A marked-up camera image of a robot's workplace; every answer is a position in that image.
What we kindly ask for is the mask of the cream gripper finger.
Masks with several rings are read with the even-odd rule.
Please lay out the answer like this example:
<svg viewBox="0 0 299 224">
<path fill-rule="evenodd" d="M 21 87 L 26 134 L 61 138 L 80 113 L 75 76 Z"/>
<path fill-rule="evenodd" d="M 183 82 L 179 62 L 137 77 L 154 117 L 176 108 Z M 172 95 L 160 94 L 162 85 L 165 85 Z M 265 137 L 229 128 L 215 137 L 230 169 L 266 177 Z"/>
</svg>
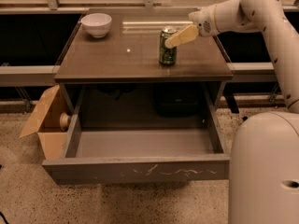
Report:
<svg viewBox="0 0 299 224">
<path fill-rule="evenodd" d="M 184 26 L 176 33 L 168 37 L 164 44 L 168 49 L 180 46 L 182 44 L 195 40 L 198 36 L 198 29 L 194 24 Z"/>
</svg>

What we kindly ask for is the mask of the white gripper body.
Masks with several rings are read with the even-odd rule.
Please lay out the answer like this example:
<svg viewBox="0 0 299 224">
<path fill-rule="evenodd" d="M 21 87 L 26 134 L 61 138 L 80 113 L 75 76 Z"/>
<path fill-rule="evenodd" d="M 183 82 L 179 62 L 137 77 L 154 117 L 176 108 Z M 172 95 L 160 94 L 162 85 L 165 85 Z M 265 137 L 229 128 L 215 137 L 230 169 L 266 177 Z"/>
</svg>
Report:
<svg viewBox="0 0 299 224">
<path fill-rule="evenodd" d="M 216 24 L 216 7 L 202 7 L 189 14 L 189 19 L 197 27 L 200 36 L 208 37 L 220 33 Z"/>
</svg>

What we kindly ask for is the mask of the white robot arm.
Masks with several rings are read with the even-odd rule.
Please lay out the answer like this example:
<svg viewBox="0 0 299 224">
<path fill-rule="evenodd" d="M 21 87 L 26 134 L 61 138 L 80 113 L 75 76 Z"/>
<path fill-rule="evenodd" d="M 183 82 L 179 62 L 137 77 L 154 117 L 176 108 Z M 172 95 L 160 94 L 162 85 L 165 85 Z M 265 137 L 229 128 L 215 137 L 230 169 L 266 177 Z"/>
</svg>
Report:
<svg viewBox="0 0 299 224">
<path fill-rule="evenodd" d="M 234 31 L 259 32 L 269 63 L 234 63 L 236 82 L 277 82 L 284 112 L 247 119 L 237 130 L 229 164 L 228 224 L 299 224 L 299 34 L 281 0 L 228 0 L 190 13 L 190 25 L 169 48 Z"/>
</svg>

